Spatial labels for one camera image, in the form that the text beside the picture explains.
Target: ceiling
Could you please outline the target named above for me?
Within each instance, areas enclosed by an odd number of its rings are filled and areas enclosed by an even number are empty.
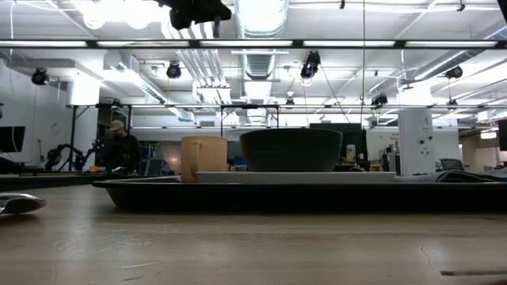
[[[74,10],[75,1],[23,1],[0,2],[0,38],[9,39],[164,39],[161,32],[162,9],[156,2],[143,4],[144,15],[152,21],[144,29],[129,27],[121,16],[96,30],[83,24],[83,15]],[[498,26],[503,20],[497,0],[467,0],[467,8],[457,12],[459,0],[367,0],[363,18],[363,2],[347,0],[344,10],[338,9],[339,1],[290,0],[288,19],[284,37],[288,39],[410,39],[410,40],[469,40]],[[223,1],[234,10],[234,1]],[[234,15],[224,21],[220,30],[221,38],[236,38]],[[143,104],[144,93],[131,82],[114,76],[114,71],[104,70],[104,50],[15,50],[13,58],[26,59],[72,59],[102,77],[115,88],[103,88],[103,97],[118,97],[123,102]],[[299,70],[308,50],[287,50],[287,55],[279,55],[276,61],[275,79],[270,102],[284,102],[287,91],[293,91],[296,104],[333,104],[334,93],[342,104],[359,104],[363,92],[370,90],[386,76],[397,74],[400,70],[416,70],[448,51],[437,50],[321,50],[322,66],[314,76],[313,84],[303,88],[300,84]],[[191,96],[193,79],[183,68],[179,79],[168,79],[165,75],[169,61],[178,61],[174,50],[123,50],[122,55],[134,55],[141,63],[140,72],[168,97],[177,103],[197,103]],[[243,94],[243,73],[240,57],[232,55],[231,50],[219,50],[219,59],[231,86],[232,99],[240,99]],[[498,64],[507,59],[505,51],[487,51],[461,67],[464,75],[460,80],[451,80],[451,96],[480,90],[484,86],[507,78],[507,65]],[[495,68],[479,72],[498,64]],[[445,104],[449,98],[446,78],[433,78],[425,84],[431,85],[433,102]],[[398,89],[393,86],[385,89],[390,103],[395,103]],[[368,105],[371,94],[365,97]],[[472,97],[463,104],[474,105],[507,96],[507,85],[492,92]],[[473,110],[463,112],[472,114]]]

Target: black object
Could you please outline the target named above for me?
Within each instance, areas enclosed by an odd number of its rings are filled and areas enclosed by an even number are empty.
[[[356,146],[356,161],[360,160],[360,154],[363,154],[364,160],[367,159],[366,131],[361,129],[360,123],[311,123],[310,129],[324,129],[342,133],[340,158],[346,158],[345,146],[354,145]]]
[[[457,9],[458,12],[463,12],[467,8],[467,6],[463,3],[463,0],[459,0],[459,7]]]
[[[320,129],[271,129],[239,137],[250,171],[330,172],[340,158],[343,135]]]
[[[46,206],[46,200],[23,193],[0,194],[0,214],[24,214]]]
[[[498,121],[498,138],[500,141],[500,150],[507,151],[507,120]]]
[[[456,66],[454,68],[452,68],[451,70],[448,70],[446,73],[445,73],[445,77],[447,79],[451,79],[451,78],[461,78],[463,76],[463,69],[459,66]]]
[[[505,21],[507,21],[507,1],[498,0],[498,5],[500,6],[501,13],[504,14]]]
[[[32,83],[37,86],[45,86],[49,83],[48,71],[45,68],[37,68],[32,75]]]
[[[172,62],[167,69],[167,77],[171,79],[178,79],[181,76],[180,63]]]
[[[120,208],[145,211],[507,210],[505,183],[182,184],[159,177],[102,181],[93,186],[107,188],[112,201]]]
[[[372,105],[376,105],[379,108],[380,106],[385,105],[387,103],[389,103],[389,100],[387,99],[387,95],[384,93],[372,99]]]
[[[440,163],[442,164],[443,170],[462,170],[465,171],[463,163],[459,159],[453,158],[441,158]]]
[[[310,51],[310,54],[301,69],[301,78],[313,78],[318,71],[319,64],[320,55],[318,55],[318,51]]]
[[[0,158],[0,174],[21,174],[21,172],[21,167],[16,162]]]
[[[232,12],[220,0],[155,0],[160,7],[171,7],[171,25],[176,29],[187,29],[195,21],[196,24],[230,20]]]
[[[0,127],[0,152],[23,151],[26,127]]]

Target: table surface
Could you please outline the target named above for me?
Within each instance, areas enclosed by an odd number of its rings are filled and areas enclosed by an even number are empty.
[[[2,284],[505,284],[504,215],[156,215],[92,186],[0,216]],[[442,276],[479,271],[481,276]]]

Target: baseball cap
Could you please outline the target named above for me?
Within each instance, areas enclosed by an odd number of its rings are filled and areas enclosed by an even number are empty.
[[[113,122],[111,122],[111,127],[109,128],[110,131],[116,131],[120,128],[125,128],[125,124],[124,122],[120,121],[120,120],[114,120]]]

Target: air duct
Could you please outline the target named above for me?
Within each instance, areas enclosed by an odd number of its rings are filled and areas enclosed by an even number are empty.
[[[505,40],[507,38],[507,26],[504,21],[499,21],[497,24],[478,35],[477,38],[484,40]],[[401,83],[410,84],[434,78],[435,76],[441,75],[446,71],[451,70],[452,68],[457,67],[458,65],[465,63],[478,55],[481,55],[485,51],[486,50],[450,51],[428,65],[421,67],[414,72],[407,73],[407,79],[401,80]],[[400,73],[396,72],[392,75],[399,76]],[[375,90],[384,91],[389,89],[398,84],[397,80],[397,78],[387,78],[368,92],[373,92]]]
[[[288,0],[234,0],[236,25],[242,39],[279,39],[284,35],[288,14]],[[260,82],[245,82],[246,96],[251,99],[267,99],[271,93],[271,82],[263,82],[273,76],[276,55],[242,55],[245,77]],[[260,123],[255,113],[252,123]]]

